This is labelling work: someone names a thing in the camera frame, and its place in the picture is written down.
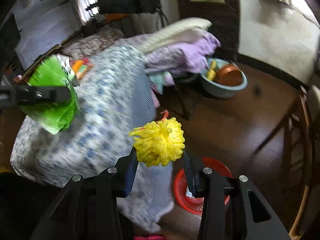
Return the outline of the green snack bag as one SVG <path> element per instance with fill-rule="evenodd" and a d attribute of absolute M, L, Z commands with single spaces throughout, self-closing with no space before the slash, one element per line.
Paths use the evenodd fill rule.
<path fill-rule="evenodd" d="M 22 111 L 53 135 L 67 129 L 80 111 L 74 78 L 69 57 L 54 54 L 46 58 L 27 82 L 35 88 L 35 103 L 22 106 Z"/>

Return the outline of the orange colourful snack packet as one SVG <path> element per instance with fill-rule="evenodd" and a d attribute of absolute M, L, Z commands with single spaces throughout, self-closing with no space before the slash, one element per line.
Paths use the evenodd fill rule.
<path fill-rule="evenodd" d="M 75 73 L 76 78 L 79 81 L 92 68 L 93 68 L 93 63 L 88 58 L 84 58 L 81 60 L 75 60 L 72 62 L 72 70 Z"/>

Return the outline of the red plastic trash basket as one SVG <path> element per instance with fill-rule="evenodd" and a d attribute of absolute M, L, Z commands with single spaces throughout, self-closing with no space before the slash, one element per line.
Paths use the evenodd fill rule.
<path fill-rule="evenodd" d="M 189 169 L 185 174 L 184 168 L 188 162 L 185 157 L 181 158 L 182 169 L 176 174 L 173 183 L 174 197 L 180 207 L 195 215 L 202 215 L 204 205 L 204 191 L 202 180 L 199 174 L 196 178 L 192 176 Z M 222 162 L 212 158 L 202 158 L 204 167 L 209 167 L 218 172 L 221 176 L 232 178 L 232 173 Z"/>

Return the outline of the blue floral bed quilt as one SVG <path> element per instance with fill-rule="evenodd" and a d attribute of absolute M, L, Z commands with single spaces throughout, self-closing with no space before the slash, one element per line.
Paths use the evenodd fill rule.
<path fill-rule="evenodd" d="M 80 112 L 66 130 L 53 135 L 24 119 L 10 158 L 18 175 L 57 187 L 76 174 L 96 176 L 129 154 L 131 130 L 155 119 L 142 52 L 129 44 L 111 46 L 92 62 L 75 89 Z"/>

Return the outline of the wooden chair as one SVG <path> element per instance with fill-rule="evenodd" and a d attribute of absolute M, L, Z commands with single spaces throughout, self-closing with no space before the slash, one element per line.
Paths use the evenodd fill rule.
<path fill-rule="evenodd" d="M 263 193 L 284 223 L 289 239 L 304 237 L 312 190 L 319 183 L 316 175 L 317 125 L 311 114 L 314 102 L 311 90 L 301 87 L 280 121 L 253 152 L 258 155 L 279 133 L 282 134 L 279 167 Z"/>

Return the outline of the light blue plastic basin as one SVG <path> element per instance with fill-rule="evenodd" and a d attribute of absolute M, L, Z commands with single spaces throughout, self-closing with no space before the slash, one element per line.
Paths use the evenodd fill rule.
<path fill-rule="evenodd" d="M 244 72 L 234 62 L 218 58 L 207 59 L 200 80 L 208 94 L 221 99 L 232 98 L 248 84 Z"/>

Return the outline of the copper brown bowl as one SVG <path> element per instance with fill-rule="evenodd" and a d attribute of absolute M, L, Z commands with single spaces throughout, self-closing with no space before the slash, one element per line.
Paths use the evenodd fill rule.
<path fill-rule="evenodd" d="M 225 64 L 216 72 L 214 81 L 224 86 L 239 86 L 243 82 L 242 72 L 232 63 Z"/>

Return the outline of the yellow plastic toy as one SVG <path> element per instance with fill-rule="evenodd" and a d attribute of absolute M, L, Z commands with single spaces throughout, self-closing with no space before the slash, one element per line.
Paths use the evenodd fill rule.
<path fill-rule="evenodd" d="M 217 62 L 216 60 L 213 60 L 210 64 L 209 70 L 207 72 L 206 78 L 210 81 L 213 81 L 215 76 L 216 76 L 216 67 L 217 67 Z"/>

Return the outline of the purple floral blanket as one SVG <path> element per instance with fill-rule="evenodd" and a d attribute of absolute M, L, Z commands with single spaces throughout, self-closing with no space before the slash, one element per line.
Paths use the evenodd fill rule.
<path fill-rule="evenodd" d="M 204 31 L 195 42 L 178 42 L 147 54 L 145 71 L 147 74 L 165 71 L 173 75 L 199 74 L 207 67 L 207 56 L 213 55 L 219 47 L 220 41 L 213 34 Z"/>

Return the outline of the cream quilted pillow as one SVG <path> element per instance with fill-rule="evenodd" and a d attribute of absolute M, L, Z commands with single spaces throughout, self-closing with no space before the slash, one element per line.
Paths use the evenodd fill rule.
<path fill-rule="evenodd" d="M 151 34 L 138 49 L 148 54 L 157 48 L 170 44 L 186 42 L 193 43 L 202 37 L 202 34 L 212 26 L 204 18 L 190 17 L 172 23 L 163 29 Z"/>

